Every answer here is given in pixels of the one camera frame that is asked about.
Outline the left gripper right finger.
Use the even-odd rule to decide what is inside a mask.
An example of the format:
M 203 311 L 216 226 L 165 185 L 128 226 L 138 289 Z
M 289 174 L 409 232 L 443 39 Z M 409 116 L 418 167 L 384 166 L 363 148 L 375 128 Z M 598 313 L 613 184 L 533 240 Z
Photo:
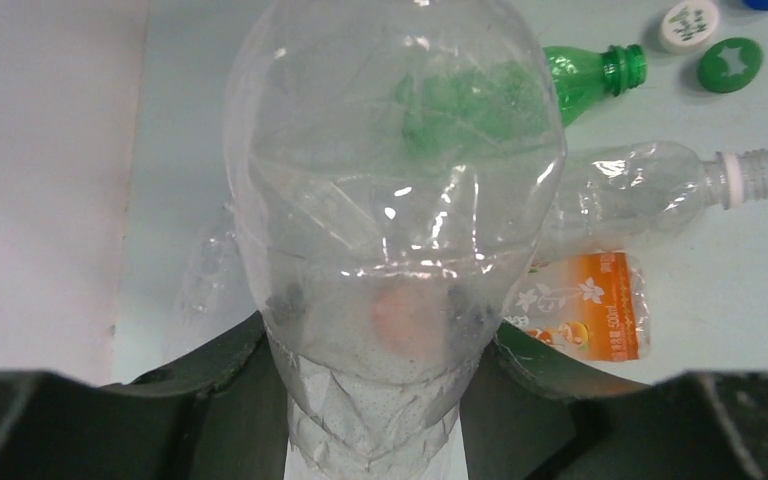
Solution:
M 768 479 L 768 372 L 646 385 L 503 324 L 460 406 L 472 479 Z

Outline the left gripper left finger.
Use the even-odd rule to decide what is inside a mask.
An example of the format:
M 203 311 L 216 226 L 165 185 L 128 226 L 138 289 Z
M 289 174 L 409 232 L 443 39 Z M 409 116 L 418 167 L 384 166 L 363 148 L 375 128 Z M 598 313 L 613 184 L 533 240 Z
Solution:
M 128 384 L 0 371 L 0 479 L 280 479 L 287 448 L 259 314 Z

